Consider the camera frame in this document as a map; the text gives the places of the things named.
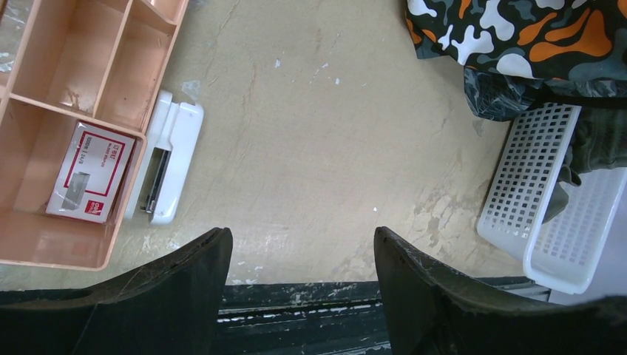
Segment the orange camouflage shorts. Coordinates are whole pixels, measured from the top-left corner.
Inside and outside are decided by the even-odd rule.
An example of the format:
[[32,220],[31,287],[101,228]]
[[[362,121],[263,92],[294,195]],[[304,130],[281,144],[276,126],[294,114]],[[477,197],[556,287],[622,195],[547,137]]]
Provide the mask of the orange camouflage shorts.
[[625,1],[408,1],[418,58],[528,79],[626,79]]

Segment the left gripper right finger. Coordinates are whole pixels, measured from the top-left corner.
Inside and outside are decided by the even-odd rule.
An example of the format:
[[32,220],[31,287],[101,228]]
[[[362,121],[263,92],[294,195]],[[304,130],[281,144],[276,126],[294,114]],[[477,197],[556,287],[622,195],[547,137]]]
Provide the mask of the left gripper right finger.
[[624,354],[626,299],[557,305],[511,294],[374,233],[382,305],[394,354]]

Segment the olive green shorts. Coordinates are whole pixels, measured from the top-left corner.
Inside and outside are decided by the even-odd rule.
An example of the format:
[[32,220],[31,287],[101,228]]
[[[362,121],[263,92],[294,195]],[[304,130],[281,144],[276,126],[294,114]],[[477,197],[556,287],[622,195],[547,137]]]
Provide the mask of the olive green shorts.
[[543,222],[560,214],[569,202],[562,183],[582,184],[582,174],[626,167],[626,111],[582,108],[557,175]]

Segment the white stapler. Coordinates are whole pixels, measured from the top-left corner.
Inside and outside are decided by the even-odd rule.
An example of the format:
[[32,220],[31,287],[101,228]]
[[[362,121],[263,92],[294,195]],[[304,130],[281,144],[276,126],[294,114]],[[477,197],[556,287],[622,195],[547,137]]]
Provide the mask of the white stapler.
[[170,92],[159,91],[125,219],[132,219],[139,207],[148,214],[152,225],[166,225],[174,220],[203,119],[201,105],[175,103]]

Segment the peach plastic file organizer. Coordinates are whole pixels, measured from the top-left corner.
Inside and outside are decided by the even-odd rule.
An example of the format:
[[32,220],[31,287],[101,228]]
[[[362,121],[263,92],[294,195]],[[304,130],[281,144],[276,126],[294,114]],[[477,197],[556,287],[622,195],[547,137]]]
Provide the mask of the peach plastic file organizer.
[[[34,1],[1,75],[1,262],[100,271],[140,174],[187,1]],[[102,223],[46,213],[80,124],[131,139]]]

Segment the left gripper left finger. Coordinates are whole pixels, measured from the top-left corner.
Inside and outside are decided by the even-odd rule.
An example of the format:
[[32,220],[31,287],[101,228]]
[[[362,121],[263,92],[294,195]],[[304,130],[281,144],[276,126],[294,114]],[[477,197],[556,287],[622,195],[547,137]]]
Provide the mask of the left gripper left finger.
[[1,352],[208,354],[232,248],[215,228],[86,288],[4,291]]

